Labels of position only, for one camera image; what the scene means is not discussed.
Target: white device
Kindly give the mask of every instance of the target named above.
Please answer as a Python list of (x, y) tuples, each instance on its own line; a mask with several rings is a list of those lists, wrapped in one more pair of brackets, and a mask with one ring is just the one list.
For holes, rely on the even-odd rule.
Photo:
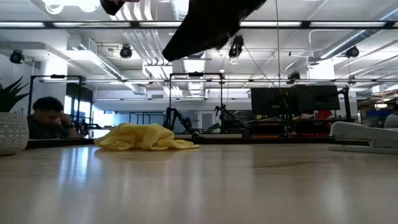
[(330, 146), (331, 151), (398, 154), (398, 129), (370, 128), (361, 124), (336, 122), (330, 136), (336, 140), (368, 141), (369, 146)]

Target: computer monitor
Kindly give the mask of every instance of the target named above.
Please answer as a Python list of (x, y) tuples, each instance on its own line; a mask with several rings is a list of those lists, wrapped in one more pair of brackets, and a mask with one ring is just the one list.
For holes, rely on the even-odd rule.
[(290, 88), (252, 88), (251, 108), (253, 114), (267, 115), (269, 118), (296, 112)]
[(340, 110), (337, 86), (293, 86), (292, 92), (297, 97), (297, 108), (300, 111)]

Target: man's hand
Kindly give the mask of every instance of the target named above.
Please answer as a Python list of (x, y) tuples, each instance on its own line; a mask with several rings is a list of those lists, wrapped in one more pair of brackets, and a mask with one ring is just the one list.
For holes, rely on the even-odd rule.
[(72, 126), (72, 121), (70, 119), (70, 115), (69, 114), (65, 114), (65, 113), (60, 113), (60, 119), (61, 119), (61, 123), (65, 126)]

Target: desk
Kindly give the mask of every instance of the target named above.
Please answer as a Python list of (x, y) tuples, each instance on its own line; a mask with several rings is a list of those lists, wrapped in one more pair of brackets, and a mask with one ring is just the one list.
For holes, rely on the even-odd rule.
[(396, 223), (398, 156), (328, 145), (0, 157), (0, 223)]

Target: man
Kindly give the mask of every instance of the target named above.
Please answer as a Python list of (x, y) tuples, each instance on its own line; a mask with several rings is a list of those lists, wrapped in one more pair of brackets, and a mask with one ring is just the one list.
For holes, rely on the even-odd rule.
[(392, 107), (394, 110), (384, 122), (384, 128), (398, 128), (398, 105)]
[(80, 138), (70, 119), (62, 113), (62, 103), (54, 97), (38, 99), (34, 114), (27, 117), (30, 139)]

